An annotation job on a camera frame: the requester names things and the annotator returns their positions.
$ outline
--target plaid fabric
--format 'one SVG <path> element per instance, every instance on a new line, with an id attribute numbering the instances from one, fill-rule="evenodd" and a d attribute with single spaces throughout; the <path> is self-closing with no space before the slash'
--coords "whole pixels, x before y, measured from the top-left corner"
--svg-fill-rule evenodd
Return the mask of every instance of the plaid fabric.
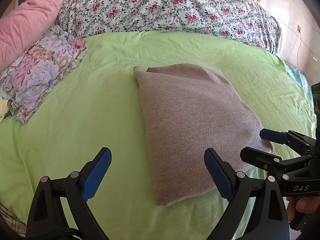
<path id="1" fill-rule="evenodd" d="M 26 236 L 26 230 L 27 225 L 24 224 L 22 221 L 20 221 L 17 216 L 13 215 L 8 209 L 6 209 L 1 203 L 0 203 L 0 214 L 4 218 L 4 220 L 7 222 L 9 227 L 18 235 L 25 237 Z"/>

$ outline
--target light blue fabric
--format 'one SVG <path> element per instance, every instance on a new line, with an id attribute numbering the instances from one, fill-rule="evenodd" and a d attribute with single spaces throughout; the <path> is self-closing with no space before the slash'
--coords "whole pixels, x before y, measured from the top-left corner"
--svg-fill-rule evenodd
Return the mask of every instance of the light blue fabric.
<path id="1" fill-rule="evenodd" d="M 288 65 L 286 65 L 286 68 L 288 75 L 304 90 L 304 92 L 312 101 L 312 92 L 306 77 L 302 75 L 299 69 L 296 67 L 289 67 Z"/>

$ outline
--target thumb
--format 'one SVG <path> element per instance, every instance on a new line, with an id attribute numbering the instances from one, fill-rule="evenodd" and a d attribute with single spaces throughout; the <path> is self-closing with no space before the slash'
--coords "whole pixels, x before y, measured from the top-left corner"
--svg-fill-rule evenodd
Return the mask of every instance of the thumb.
<path id="1" fill-rule="evenodd" d="M 305 197 L 297 202 L 296 209 L 300 213 L 315 213 L 320 204 L 320 197 Z"/>

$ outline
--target human hand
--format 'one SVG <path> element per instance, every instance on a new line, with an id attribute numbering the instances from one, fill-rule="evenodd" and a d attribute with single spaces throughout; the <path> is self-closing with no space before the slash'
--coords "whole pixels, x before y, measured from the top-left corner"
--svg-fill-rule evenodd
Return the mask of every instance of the human hand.
<path id="1" fill-rule="evenodd" d="M 296 201 L 295 197 L 287 197 L 289 201 L 287 214 L 289 222 L 294 219 L 296 212 L 308 214 L 315 213 L 320 204 L 320 197 L 303 197 Z"/>

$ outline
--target green bed sheet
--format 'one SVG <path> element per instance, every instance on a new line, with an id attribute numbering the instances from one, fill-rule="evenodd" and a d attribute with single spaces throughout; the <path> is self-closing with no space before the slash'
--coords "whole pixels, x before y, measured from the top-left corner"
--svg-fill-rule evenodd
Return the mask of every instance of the green bed sheet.
<path id="1" fill-rule="evenodd" d="M 310 99 L 286 74 L 284 62 L 261 48 L 182 32 L 107 33 L 87 42 L 83 61 L 45 95 L 25 125 L 12 117 L 0 125 L 0 202 L 24 222 L 42 176 L 65 177 L 109 147 L 111 166 L 88 205 L 111 240 L 197 240 L 212 231 L 227 206 L 217 190 L 168 207 L 154 204 L 135 66 L 209 67 L 233 84 L 265 128 L 314 136 Z M 276 145 L 276 154 L 295 157 L 286 146 Z M 249 174 L 265 176 L 257 169 Z M 252 201 L 236 236 L 251 207 Z"/>

